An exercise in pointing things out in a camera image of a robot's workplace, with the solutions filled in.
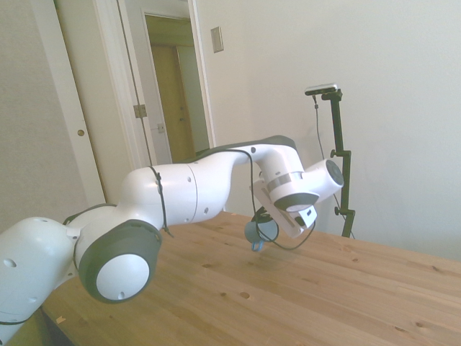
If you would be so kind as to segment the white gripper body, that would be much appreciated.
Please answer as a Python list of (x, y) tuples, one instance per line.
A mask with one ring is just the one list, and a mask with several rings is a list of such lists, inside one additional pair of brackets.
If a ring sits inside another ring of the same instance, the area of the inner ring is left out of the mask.
[(297, 238), (306, 230), (306, 210), (290, 213), (276, 208), (269, 198), (269, 192), (263, 180), (257, 180), (254, 183), (253, 192), (256, 199), (290, 238)]

